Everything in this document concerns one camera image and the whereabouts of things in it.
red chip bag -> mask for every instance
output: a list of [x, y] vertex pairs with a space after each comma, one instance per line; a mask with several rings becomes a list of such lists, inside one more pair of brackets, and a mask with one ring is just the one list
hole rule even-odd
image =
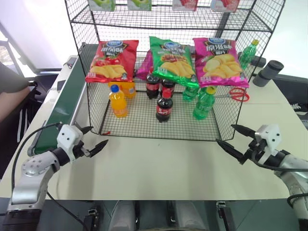
[[138, 40], [100, 41], [86, 82], [132, 82], [138, 43]]

green soda bottle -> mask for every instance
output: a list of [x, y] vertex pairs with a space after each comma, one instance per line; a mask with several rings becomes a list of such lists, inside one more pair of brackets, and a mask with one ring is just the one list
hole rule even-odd
[[207, 117], [213, 107], [213, 104], [215, 103], [215, 93], [216, 87], [210, 86], [205, 89], [201, 89], [198, 94], [198, 102], [192, 113], [196, 119], [201, 120]]
[[183, 91], [183, 100], [184, 101], [192, 101], [198, 94], [199, 88], [190, 88], [186, 87], [185, 91]]
[[239, 62], [241, 64], [243, 70], [245, 70], [247, 68], [248, 64], [254, 58], [256, 51], [257, 51], [258, 43], [259, 43], [259, 40], [254, 39], [252, 41], [252, 43], [243, 50], [243, 53], [242, 53], [242, 55], [240, 56], [240, 59], [239, 59]]

green chip bag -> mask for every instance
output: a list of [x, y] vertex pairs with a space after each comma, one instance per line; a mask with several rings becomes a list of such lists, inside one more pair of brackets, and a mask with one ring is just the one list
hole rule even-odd
[[187, 45], [181, 45], [168, 39], [150, 37], [150, 47], [153, 55], [152, 74], [154, 76], [186, 87], [199, 87]]

plastic bottle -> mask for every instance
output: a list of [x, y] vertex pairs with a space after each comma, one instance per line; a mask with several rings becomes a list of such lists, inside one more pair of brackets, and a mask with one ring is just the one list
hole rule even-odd
[[241, 67], [243, 70], [245, 70], [248, 66], [248, 64], [252, 61], [254, 58], [256, 51], [257, 51], [257, 45], [259, 43], [259, 40], [254, 39], [251, 44], [246, 47], [243, 50], [242, 55], [240, 56], [239, 62], [241, 64]]
[[156, 76], [153, 76], [152, 74], [148, 74], [146, 77], [146, 94], [149, 97], [149, 99], [157, 98], [159, 94], [159, 78]]
[[183, 100], [184, 101], [192, 101], [198, 94], [199, 88], [190, 88], [186, 87], [183, 92]]
[[110, 87], [111, 93], [109, 99], [111, 101], [111, 108], [116, 117], [126, 117], [128, 114], [127, 103], [124, 93], [119, 89], [119, 86], [114, 84]]
[[134, 82], [121, 82], [121, 90], [127, 98], [134, 98], [136, 95], [135, 83]]
[[163, 97], [157, 101], [156, 118], [161, 123], [168, 121], [172, 110], [173, 101], [171, 99], [171, 91], [165, 90]]
[[174, 92], [174, 88], [175, 88], [175, 82], [164, 79], [162, 81], [162, 88], [160, 90], [160, 96], [162, 96], [164, 90], [169, 89], [171, 91], [171, 97], [173, 96], [173, 92]]
[[198, 119], [205, 119], [208, 113], [211, 111], [213, 104], [215, 103], [214, 94], [216, 92], [216, 87], [207, 87], [206, 89], [201, 89], [198, 94], [198, 102], [193, 110], [193, 116]]

metal wire rack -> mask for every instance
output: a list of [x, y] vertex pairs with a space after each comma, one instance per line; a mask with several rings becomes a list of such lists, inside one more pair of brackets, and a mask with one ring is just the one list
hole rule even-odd
[[[172, 10], [172, 0], [152, 0], [152, 11], [129, 11], [126, 0], [116, 0], [114, 12], [91, 11], [88, 0], [65, 0], [69, 21], [85, 75], [95, 55], [98, 42], [138, 39], [137, 70], [150, 48], [149, 36], [170, 39], [193, 46], [192, 38], [218, 37], [236, 40], [238, 52], [258, 39], [257, 56], [262, 56], [274, 32], [285, 0], [240, 0], [234, 13], [210, 9], [211, 0], [199, 0], [197, 11]], [[248, 66], [251, 77], [255, 67]], [[195, 102], [182, 100], [184, 87], [176, 85], [171, 118], [159, 123], [155, 118], [156, 100], [149, 100], [145, 83], [135, 80], [137, 94], [128, 100], [129, 115], [116, 118], [109, 106], [106, 84], [88, 84], [88, 103], [92, 132], [100, 135], [214, 141], [234, 136], [241, 103], [230, 98], [216, 98], [208, 118], [197, 121], [192, 116]], [[225, 95], [230, 87], [219, 86], [216, 95]]]

